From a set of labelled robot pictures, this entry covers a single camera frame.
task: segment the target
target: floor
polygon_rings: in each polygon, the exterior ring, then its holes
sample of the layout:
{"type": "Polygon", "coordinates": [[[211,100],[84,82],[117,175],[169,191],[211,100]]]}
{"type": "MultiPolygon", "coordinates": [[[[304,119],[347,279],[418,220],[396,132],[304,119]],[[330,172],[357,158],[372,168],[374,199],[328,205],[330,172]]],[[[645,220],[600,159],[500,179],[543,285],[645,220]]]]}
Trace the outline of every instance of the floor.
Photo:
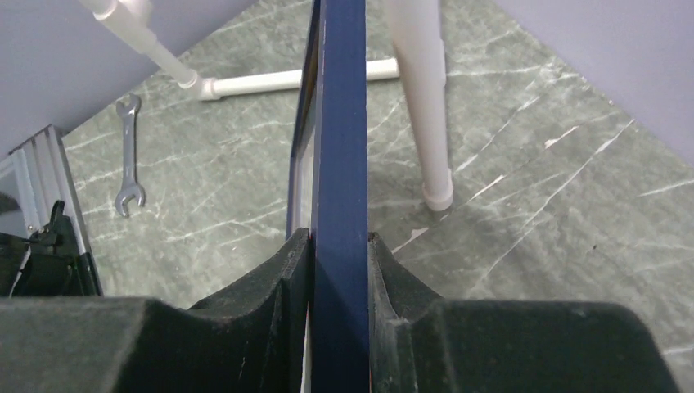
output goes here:
{"type": "MultiPolygon", "coordinates": [[[[694,391],[694,169],[490,0],[443,0],[456,200],[421,202],[397,81],[368,88],[370,221],[444,296],[606,300],[650,327],[694,391]]],[[[310,1],[261,0],[184,55],[202,75],[299,68],[310,1]]],[[[368,57],[390,56],[369,1],[368,57]]],[[[113,106],[65,139],[108,295],[186,307],[282,243],[297,92],[189,100],[163,75],[139,86],[144,208],[120,218],[113,106]]]]}

